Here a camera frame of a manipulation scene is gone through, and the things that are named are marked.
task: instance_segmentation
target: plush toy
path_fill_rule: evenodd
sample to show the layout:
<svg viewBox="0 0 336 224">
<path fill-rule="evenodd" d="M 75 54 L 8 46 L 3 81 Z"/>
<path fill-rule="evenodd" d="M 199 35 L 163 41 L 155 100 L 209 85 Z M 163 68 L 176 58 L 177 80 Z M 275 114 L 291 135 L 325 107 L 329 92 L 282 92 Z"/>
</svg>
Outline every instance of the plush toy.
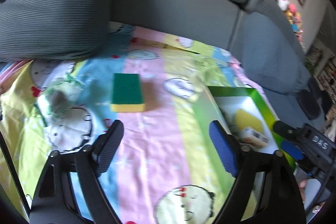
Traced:
<svg viewBox="0 0 336 224">
<path fill-rule="evenodd" d="M 300 45 L 305 49 L 305 45 L 302 43 L 303 28 L 301 14 L 297 11 L 296 6 L 290 4 L 288 0 L 278 0 L 278 6 L 285 12 L 285 16 L 291 25 L 293 32 L 297 36 Z"/>
<path fill-rule="evenodd" d="M 278 0 L 278 5 L 281 10 L 286 11 L 289 5 L 289 1 L 288 0 Z"/>
<path fill-rule="evenodd" d="M 293 17 L 293 14 L 290 11 L 288 11 L 288 10 L 285 12 L 285 15 L 286 15 L 286 17 L 287 17 L 288 20 L 291 20 L 292 17 Z"/>
<path fill-rule="evenodd" d="M 294 4 L 288 5 L 288 11 L 290 11 L 293 15 L 295 15 L 297 12 L 296 6 Z"/>
</svg>

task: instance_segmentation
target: sponge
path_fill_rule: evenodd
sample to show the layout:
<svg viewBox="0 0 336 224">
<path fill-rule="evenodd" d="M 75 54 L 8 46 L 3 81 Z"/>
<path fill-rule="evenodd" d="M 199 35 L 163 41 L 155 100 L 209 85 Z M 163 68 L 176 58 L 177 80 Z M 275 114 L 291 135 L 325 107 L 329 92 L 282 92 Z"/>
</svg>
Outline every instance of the sponge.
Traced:
<svg viewBox="0 0 336 224">
<path fill-rule="evenodd" d="M 259 133 L 263 133 L 263 124 L 262 122 L 252 114 L 246 112 L 243 109 L 238 109 L 235 115 L 235 123 L 239 131 L 243 130 L 246 127 L 253 128 Z"/>
<path fill-rule="evenodd" d="M 145 110 L 138 74 L 114 74 L 111 109 L 114 112 L 142 112 Z"/>
</svg>

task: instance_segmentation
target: colorful blanket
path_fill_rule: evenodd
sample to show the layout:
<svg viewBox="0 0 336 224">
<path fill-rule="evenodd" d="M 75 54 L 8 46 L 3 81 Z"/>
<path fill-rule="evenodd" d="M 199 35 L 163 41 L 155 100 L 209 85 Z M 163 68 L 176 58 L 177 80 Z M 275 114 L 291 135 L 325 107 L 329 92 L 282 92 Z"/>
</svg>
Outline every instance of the colorful blanket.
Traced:
<svg viewBox="0 0 336 224">
<path fill-rule="evenodd" d="M 84 90 L 61 122 L 45 124 L 36 98 L 66 73 L 85 83 Z M 111 111 L 114 73 L 140 75 L 145 112 Z M 216 176 L 215 169 L 223 167 L 214 166 L 206 154 L 192 103 L 205 85 L 252 86 L 263 94 L 229 52 L 128 25 L 110 34 L 106 48 L 94 58 L 16 62 L 0 75 L 0 81 L 0 130 L 27 198 L 34 195 L 50 151 L 78 151 L 119 119 L 124 138 L 99 181 L 121 221 L 136 224 L 214 220 L 234 178 L 229 173 L 225 180 Z M 2 155 L 0 168 L 6 168 Z M 1 176 L 1 185 L 20 208 L 8 170 Z M 80 211 L 91 219 L 77 174 L 72 173 L 71 179 Z M 245 217 L 254 206 L 251 195 Z"/>
</svg>

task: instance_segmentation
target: gray sofa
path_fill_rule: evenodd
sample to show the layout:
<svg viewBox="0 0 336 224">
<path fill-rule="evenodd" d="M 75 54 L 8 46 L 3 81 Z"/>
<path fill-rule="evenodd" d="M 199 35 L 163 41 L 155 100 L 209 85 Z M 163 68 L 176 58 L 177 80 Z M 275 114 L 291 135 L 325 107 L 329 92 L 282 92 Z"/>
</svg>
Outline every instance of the gray sofa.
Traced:
<svg viewBox="0 0 336 224">
<path fill-rule="evenodd" d="M 309 120 L 298 104 L 297 93 L 308 89 L 310 74 L 277 0 L 112 0 L 110 20 L 231 51 L 283 122 L 317 129 L 324 123 L 323 111 Z"/>
</svg>

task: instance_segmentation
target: black cable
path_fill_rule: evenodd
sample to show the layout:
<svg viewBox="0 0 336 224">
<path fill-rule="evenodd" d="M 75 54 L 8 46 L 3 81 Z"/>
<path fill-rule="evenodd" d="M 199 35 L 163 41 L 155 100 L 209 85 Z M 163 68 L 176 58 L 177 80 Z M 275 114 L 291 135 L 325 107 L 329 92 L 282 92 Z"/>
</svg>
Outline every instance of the black cable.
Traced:
<svg viewBox="0 0 336 224">
<path fill-rule="evenodd" d="M 23 207 L 25 208 L 25 211 L 26 211 L 26 213 L 29 217 L 30 207 L 28 205 L 28 201 L 26 199 L 25 193 L 23 192 L 19 176 L 17 175 L 14 163 L 12 161 L 11 154 L 9 153 L 6 141 L 5 141 L 4 137 L 2 136 L 1 131 L 0 131 L 0 148 L 2 150 L 2 153 L 3 153 L 4 157 L 5 157 L 6 163 L 8 165 L 9 171 L 10 171 L 10 174 L 11 174 L 12 179 L 14 181 L 14 185 L 15 185 L 16 190 L 18 191 L 20 199 L 22 201 Z"/>
<path fill-rule="evenodd" d="M 307 207 L 307 209 L 305 210 L 306 213 L 308 213 L 311 209 L 314 208 L 315 206 L 315 203 L 319 200 L 320 196 L 322 195 L 324 189 L 326 188 L 327 186 L 327 183 L 333 173 L 333 170 L 334 170 L 334 162 L 336 161 L 336 152 L 335 152 L 335 155 L 334 155 L 334 158 L 333 158 L 333 161 L 331 162 L 331 166 L 330 166 L 330 169 L 327 173 L 327 177 L 325 178 L 323 184 L 321 185 L 320 189 L 318 190 L 316 196 L 314 197 L 313 201 L 310 203 L 310 206 Z"/>
</svg>

